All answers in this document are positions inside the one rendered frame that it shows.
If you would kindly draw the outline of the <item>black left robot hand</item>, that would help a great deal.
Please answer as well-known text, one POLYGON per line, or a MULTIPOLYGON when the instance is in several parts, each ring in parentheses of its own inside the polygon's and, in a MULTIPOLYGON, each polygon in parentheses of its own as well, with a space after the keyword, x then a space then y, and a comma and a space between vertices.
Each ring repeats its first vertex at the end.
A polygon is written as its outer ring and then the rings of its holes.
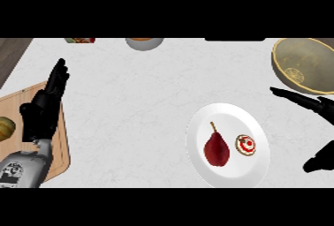
POLYGON ((34 95, 32 102, 20 106, 24 120, 23 141, 33 142, 37 139, 52 139, 57 132, 61 98, 70 78, 66 60, 61 58, 51 71, 46 87, 34 95))

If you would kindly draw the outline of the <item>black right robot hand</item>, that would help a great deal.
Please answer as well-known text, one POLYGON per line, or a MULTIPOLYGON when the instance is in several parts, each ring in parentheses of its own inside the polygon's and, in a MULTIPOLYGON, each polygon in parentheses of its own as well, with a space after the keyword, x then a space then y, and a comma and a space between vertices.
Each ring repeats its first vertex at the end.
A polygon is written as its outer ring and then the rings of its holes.
MULTIPOLYGON (((274 95, 295 102, 305 109, 311 109, 334 125, 334 101, 330 98, 312 99, 296 92, 277 87, 271 88, 274 95)), ((334 140, 321 148, 315 156, 306 161, 303 170, 311 173, 318 170, 334 170, 334 140)))

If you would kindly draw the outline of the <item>olive bowl with yellow rim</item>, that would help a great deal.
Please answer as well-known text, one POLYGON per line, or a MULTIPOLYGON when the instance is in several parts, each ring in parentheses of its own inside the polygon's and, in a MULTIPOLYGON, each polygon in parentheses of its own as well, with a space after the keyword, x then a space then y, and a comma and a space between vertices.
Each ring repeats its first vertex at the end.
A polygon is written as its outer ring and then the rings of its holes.
POLYGON ((334 94, 334 38, 283 38, 274 44, 272 67, 298 92, 334 94))

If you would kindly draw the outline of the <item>red and white cupcake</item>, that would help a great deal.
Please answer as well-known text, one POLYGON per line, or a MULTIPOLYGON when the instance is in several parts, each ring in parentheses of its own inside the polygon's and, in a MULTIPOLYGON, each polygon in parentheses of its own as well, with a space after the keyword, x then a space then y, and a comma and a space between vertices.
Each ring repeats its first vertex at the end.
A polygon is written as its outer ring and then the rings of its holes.
POLYGON ((235 140, 238 152, 246 156, 253 156, 256 153, 256 142, 252 136, 241 134, 235 140))

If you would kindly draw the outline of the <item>white oval plate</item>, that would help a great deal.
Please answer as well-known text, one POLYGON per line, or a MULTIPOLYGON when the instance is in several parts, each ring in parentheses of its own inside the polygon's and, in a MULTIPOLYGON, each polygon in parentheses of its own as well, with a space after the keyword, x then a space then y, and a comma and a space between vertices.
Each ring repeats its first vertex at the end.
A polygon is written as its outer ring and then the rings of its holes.
POLYGON ((196 171, 213 187, 259 185, 271 164, 271 148, 261 124, 243 108, 230 103, 213 103, 196 112, 187 130, 187 150, 196 171), (212 166, 206 159, 204 146, 215 132, 210 123, 228 143, 230 159, 224 167, 212 166), (241 134, 255 139, 253 156, 237 150, 235 140, 241 134))

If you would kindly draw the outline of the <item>yellow-green round fruit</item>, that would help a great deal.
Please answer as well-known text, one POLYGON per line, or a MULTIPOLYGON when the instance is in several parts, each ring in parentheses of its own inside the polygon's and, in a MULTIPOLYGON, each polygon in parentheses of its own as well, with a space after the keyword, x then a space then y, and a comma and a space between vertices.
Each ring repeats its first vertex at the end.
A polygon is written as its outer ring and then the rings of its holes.
POLYGON ((15 122, 8 117, 0 117, 0 141, 5 141, 12 137, 15 129, 15 122))

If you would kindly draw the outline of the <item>red and green can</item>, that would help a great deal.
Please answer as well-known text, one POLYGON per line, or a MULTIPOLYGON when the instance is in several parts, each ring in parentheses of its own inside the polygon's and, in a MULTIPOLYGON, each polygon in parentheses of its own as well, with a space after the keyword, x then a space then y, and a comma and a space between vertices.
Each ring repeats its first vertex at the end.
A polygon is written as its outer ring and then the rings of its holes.
POLYGON ((95 43, 95 38, 64 38, 68 43, 95 43))

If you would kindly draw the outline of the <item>red pear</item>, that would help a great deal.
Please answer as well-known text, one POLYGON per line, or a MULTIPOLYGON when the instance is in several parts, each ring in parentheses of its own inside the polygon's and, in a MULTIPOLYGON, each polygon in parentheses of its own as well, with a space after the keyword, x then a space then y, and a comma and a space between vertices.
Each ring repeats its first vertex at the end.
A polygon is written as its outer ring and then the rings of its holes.
POLYGON ((224 140, 215 123, 210 123, 213 127, 213 134, 204 146, 206 159, 212 166, 224 167, 228 164, 230 148, 228 143, 224 140))

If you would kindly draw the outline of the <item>grey cup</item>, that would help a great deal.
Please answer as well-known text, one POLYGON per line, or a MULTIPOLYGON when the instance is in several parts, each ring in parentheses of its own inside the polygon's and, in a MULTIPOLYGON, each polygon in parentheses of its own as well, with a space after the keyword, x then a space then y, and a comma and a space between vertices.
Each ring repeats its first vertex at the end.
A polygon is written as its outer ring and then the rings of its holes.
POLYGON ((150 40, 139 41, 134 40, 131 38, 126 39, 128 45, 139 51, 148 51, 156 49, 162 43, 163 43, 163 38, 151 38, 150 40))

